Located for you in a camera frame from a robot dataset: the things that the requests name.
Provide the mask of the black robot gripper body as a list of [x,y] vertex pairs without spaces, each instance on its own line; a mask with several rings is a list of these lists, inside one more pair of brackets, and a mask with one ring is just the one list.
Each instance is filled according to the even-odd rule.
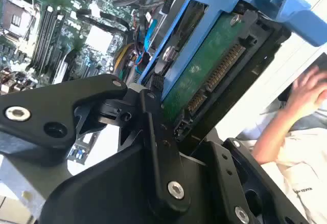
[[232,223],[216,172],[174,148],[133,145],[58,186],[39,222]]

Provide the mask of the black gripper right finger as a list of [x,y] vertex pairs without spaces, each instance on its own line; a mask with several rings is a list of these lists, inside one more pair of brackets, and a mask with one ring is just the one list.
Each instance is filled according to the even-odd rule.
[[223,223],[307,223],[238,141],[208,141],[203,155]]

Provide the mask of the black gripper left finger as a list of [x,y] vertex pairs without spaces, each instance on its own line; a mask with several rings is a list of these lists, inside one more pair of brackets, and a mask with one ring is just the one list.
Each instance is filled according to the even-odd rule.
[[156,212],[185,212],[191,198],[171,127],[163,120],[163,82],[127,86],[112,74],[1,96],[1,154],[41,166],[68,156],[76,139],[120,128],[118,150],[144,150],[146,196]]

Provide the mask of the person's hand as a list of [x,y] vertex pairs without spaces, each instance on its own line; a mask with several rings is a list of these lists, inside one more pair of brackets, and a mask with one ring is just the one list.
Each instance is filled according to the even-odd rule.
[[295,122],[316,111],[326,99],[326,71],[314,66],[299,76],[291,94],[278,116],[284,121]]

